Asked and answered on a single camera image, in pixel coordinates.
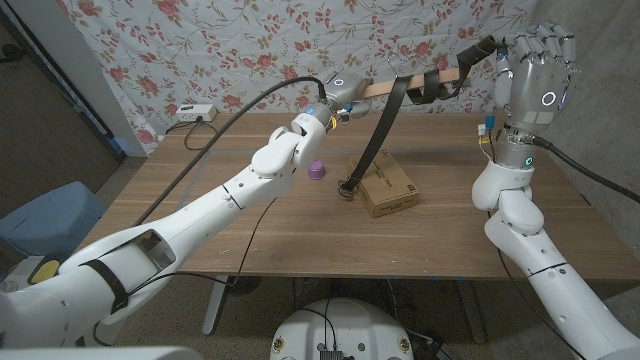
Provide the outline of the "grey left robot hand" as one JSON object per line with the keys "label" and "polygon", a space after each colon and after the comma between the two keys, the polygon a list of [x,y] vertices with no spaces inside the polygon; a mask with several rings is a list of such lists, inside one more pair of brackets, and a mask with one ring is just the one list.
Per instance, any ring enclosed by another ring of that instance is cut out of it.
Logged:
{"label": "grey left robot hand", "polygon": [[325,97],[309,105],[302,111],[303,114],[313,116],[327,125],[332,115],[361,118],[370,112],[371,101],[363,100],[363,94],[365,88],[373,83],[372,78],[349,72],[333,72],[321,82]]}

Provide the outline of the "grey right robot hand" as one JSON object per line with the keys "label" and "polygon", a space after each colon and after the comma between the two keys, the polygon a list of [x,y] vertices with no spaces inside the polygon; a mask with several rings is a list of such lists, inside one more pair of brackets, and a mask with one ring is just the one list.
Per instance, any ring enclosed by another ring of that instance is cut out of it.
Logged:
{"label": "grey right robot hand", "polygon": [[496,108],[506,114],[494,162],[528,168],[532,137],[547,128],[569,102],[575,85],[574,34],[557,23],[540,23],[497,41]]}

